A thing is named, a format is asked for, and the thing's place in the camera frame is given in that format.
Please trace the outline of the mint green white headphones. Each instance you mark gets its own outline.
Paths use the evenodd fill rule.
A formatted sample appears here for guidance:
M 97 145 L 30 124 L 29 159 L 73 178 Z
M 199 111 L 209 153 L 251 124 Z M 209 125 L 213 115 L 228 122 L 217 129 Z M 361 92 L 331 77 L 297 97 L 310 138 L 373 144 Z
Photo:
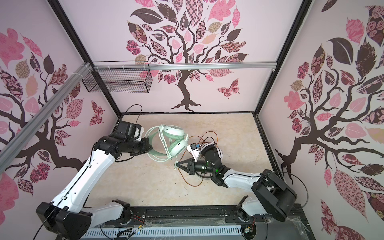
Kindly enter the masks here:
M 163 163 L 172 159 L 178 160 L 178 155 L 186 150 L 189 140 L 189 135 L 183 128 L 174 125 L 159 125 L 150 128 L 145 137 L 148 138 L 150 145 L 158 136 L 165 153 L 158 152 L 154 149 L 150 150 L 147 155 L 155 162 Z

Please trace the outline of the black white headphones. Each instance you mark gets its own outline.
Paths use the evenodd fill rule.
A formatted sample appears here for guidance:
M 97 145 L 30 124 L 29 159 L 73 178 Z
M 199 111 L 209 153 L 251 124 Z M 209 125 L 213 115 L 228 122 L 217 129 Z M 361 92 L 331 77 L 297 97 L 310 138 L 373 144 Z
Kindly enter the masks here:
M 201 156 L 212 163 L 221 162 L 223 160 L 223 152 L 214 142 L 202 145 Z

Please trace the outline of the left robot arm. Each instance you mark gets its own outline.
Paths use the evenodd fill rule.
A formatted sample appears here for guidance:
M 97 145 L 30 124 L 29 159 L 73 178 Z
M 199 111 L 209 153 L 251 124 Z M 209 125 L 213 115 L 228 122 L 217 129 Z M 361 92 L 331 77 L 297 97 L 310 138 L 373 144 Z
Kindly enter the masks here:
M 104 172 L 120 162 L 123 153 L 133 158 L 152 148 L 141 125 L 119 121 L 110 135 L 93 145 L 89 159 L 70 183 L 51 202 L 42 202 L 37 207 L 41 226 L 68 240 L 79 240 L 89 229 L 106 222 L 128 223 L 132 218 L 131 206 L 124 201 L 113 200 L 91 208 L 86 208 L 85 202 Z

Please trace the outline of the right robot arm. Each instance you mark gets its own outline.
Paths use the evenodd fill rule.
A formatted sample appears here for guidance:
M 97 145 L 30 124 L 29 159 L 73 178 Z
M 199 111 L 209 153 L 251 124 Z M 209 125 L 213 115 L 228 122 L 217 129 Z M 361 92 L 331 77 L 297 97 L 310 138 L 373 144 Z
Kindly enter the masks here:
M 208 160 L 188 159 L 176 163 L 176 167 L 189 175 L 209 174 L 219 187 L 238 188 L 249 192 L 238 203 L 235 214 L 243 222 L 256 215 L 267 215 L 284 222 L 297 200 L 296 192 L 276 172 L 265 169 L 262 173 L 244 173 Z

